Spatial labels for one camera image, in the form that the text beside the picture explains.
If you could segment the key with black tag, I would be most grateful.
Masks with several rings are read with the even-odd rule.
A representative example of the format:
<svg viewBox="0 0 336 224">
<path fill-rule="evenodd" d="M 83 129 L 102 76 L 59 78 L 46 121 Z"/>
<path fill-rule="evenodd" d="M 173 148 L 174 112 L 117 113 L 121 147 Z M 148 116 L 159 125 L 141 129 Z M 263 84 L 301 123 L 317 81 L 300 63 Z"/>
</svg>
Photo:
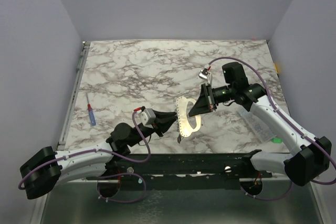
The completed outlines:
<svg viewBox="0 0 336 224">
<path fill-rule="evenodd" d="M 177 142 L 180 144 L 181 141 L 182 141 L 182 139 L 183 139 L 183 137 L 182 137 L 181 135 L 179 135 L 179 136 L 177 137 Z"/>
</svg>

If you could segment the key with green tag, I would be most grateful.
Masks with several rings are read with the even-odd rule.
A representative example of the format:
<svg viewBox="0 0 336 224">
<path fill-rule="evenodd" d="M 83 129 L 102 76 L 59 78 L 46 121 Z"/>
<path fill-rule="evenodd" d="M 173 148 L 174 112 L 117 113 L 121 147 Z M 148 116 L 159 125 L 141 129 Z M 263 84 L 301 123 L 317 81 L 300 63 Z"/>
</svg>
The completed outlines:
<svg viewBox="0 0 336 224">
<path fill-rule="evenodd" d="M 277 143 L 277 144 L 282 143 L 282 140 L 281 140 L 280 138 L 273 138 L 271 141 L 272 141 L 273 143 Z"/>
</svg>

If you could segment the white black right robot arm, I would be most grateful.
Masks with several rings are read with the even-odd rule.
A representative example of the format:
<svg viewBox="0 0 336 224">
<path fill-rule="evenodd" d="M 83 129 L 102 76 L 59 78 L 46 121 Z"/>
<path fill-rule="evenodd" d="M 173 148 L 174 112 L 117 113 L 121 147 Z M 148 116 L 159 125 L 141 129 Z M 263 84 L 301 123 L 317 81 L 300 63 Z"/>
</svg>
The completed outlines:
<svg viewBox="0 0 336 224">
<path fill-rule="evenodd" d="M 250 84 L 242 64 L 230 62 L 222 66 L 226 86 L 213 88 L 203 84 L 196 103 L 189 111 L 190 117 L 213 112 L 220 103 L 232 101 L 263 121 L 289 150 L 289 154 L 253 152 L 241 164 L 246 177 L 259 171 L 287 175 L 298 186 L 314 181 L 329 165 L 332 144 L 326 137 L 318 138 L 305 130 L 275 104 L 263 84 Z"/>
</svg>

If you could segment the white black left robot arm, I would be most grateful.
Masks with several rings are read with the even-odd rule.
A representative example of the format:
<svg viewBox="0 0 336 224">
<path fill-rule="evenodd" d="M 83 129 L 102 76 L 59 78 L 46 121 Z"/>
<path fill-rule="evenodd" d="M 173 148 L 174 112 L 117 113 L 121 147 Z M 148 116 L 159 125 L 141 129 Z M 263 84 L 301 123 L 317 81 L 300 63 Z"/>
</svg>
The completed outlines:
<svg viewBox="0 0 336 224">
<path fill-rule="evenodd" d="M 25 191 L 28 199 L 36 199 L 64 182 L 86 177 L 110 179 L 116 172 L 113 161 L 147 162 L 151 152 L 144 159 L 132 159 L 128 157 L 130 148 L 140 142 L 148 146 L 146 138 L 152 134 L 162 137 L 177 120 L 177 114 L 141 107 L 133 111 L 132 120 L 137 114 L 140 124 L 119 123 L 109 138 L 91 147 L 72 151 L 54 151 L 51 146 L 40 149 L 20 167 L 18 189 Z"/>
</svg>

